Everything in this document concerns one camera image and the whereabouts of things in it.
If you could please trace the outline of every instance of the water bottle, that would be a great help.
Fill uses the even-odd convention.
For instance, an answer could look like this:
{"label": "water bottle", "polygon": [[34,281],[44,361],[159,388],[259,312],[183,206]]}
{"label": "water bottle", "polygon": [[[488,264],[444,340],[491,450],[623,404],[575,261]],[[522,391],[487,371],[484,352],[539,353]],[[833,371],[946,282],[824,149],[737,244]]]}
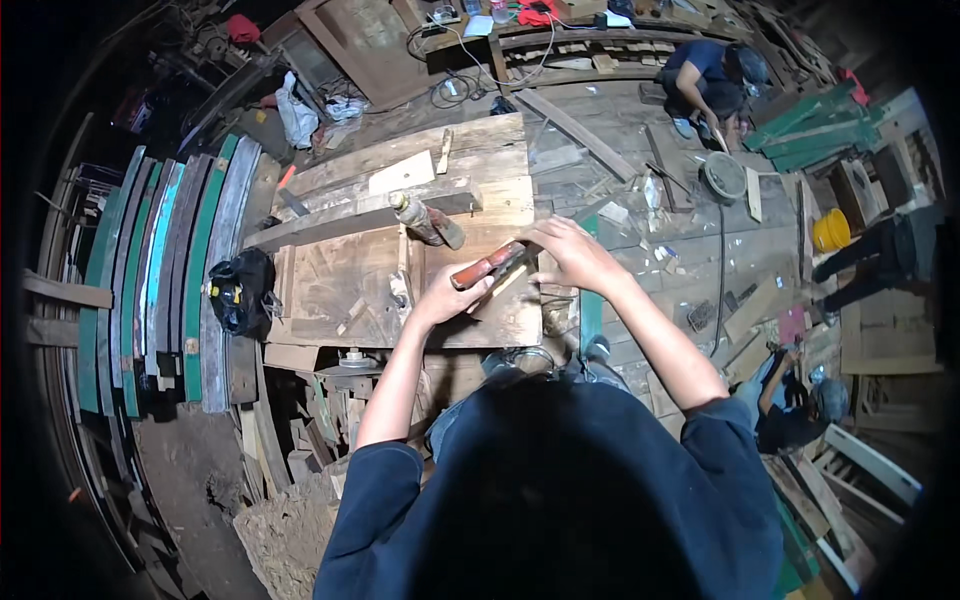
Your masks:
{"label": "water bottle", "polygon": [[507,0],[491,0],[490,16],[493,17],[494,23],[499,23],[500,25],[510,22],[510,12],[507,11]]}
{"label": "water bottle", "polygon": [[467,14],[470,16],[480,14],[480,0],[464,0],[464,10],[467,11]]}

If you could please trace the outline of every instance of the yellow bucket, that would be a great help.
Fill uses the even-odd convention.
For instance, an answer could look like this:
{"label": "yellow bucket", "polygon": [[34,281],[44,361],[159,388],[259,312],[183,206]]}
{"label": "yellow bucket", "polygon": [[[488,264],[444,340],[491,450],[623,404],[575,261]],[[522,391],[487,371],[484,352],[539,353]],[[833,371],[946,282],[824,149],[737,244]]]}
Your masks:
{"label": "yellow bucket", "polygon": [[813,244],[823,253],[850,245],[850,225],[839,208],[833,208],[813,224]]}

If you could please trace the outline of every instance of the person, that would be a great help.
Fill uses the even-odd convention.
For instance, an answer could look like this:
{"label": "person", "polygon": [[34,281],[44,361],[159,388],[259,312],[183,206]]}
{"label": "person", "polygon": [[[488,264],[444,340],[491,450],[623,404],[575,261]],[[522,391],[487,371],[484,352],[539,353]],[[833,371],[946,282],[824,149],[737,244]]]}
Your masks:
{"label": "person", "polygon": [[421,489],[423,460],[402,441],[424,345],[492,285],[458,292],[449,276],[465,265],[441,270],[361,419],[314,598],[770,597],[782,534],[748,408],[573,221],[554,216],[517,238],[560,266],[532,282],[611,304],[684,411],[681,441],[597,375],[608,348],[559,375],[487,361],[494,381],[429,431],[436,467]]}
{"label": "person", "polygon": [[841,248],[813,270],[813,280],[823,283],[843,269],[858,265],[853,281],[814,305],[831,324],[844,306],[908,282],[933,280],[937,229],[944,223],[939,204],[922,206],[905,214],[895,212],[869,226],[858,240]]}
{"label": "person", "polygon": [[794,374],[798,358],[792,348],[778,350],[736,390],[738,397],[757,407],[756,448],[761,454],[804,447],[850,409],[847,388],[835,379],[825,378],[808,394]]}
{"label": "person", "polygon": [[724,46],[708,39],[681,44],[657,74],[655,82],[663,85],[666,102],[663,107],[673,118],[677,132],[692,139],[690,120],[698,112],[710,139],[724,121],[727,145],[736,147],[737,114],[746,99],[743,82],[759,85],[767,81],[767,64],[747,44]]}

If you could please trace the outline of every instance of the black pants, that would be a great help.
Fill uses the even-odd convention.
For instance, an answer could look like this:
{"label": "black pants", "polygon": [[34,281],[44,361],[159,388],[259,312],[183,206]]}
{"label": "black pants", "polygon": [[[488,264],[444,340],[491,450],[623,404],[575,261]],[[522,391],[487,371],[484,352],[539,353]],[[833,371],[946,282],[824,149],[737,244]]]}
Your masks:
{"label": "black pants", "polygon": [[[666,92],[666,102],[663,103],[666,113],[675,119],[685,119],[690,116],[694,107],[686,100],[684,93],[677,89],[678,75],[680,75],[680,69],[661,69],[654,81],[662,85],[663,91]],[[697,81],[697,89],[704,97],[704,102],[721,121],[743,108],[744,96],[741,85],[733,82],[708,82],[701,77]]]}
{"label": "black pants", "polygon": [[[909,240],[898,240],[905,235],[909,235]],[[901,255],[898,255],[898,241]],[[847,304],[905,283],[911,271],[903,265],[912,264],[913,260],[905,255],[910,252],[904,250],[912,248],[913,236],[906,223],[898,229],[893,219],[884,219],[868,228],[860,239],[841,248],[813,271],[813,280],[823,283],[843,269],[855,264],[860,267],[853,281],[824,298],[824,310],[836,312]]]}

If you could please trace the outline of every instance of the hand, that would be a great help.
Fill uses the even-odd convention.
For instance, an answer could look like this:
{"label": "hand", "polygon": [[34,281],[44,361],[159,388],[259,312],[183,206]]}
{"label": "hand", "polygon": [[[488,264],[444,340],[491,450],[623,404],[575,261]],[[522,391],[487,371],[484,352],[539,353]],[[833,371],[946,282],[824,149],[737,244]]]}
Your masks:
{"label": "hand", "polygon": [[473,263],[465,262],[459,265],[447,265],[440,269],[437,276],[430,282],[430,287],[417,302],[407,323],[416,321],[432,327],[435,324],[452,319],[483,298],[493,285],[493,276],[484,277],[476,285],[463,292],[455,290],[453,284],[450,283],[451,275],[471,264]]}
{"label": "hand", "polygon": [[720,119],[717,118],[717,115],[712,110],[704,113],[704,120],[707,121],[707,127],[710,129],[710,133],[720,128]]}
{"label": "hand", "polygon": [[564,217],[537,221],[517,239],[541,246],[560,265],[560,273],[536,273],[532,282],[571,285],[608,298],[624,277],[634,280],[589,233]]}

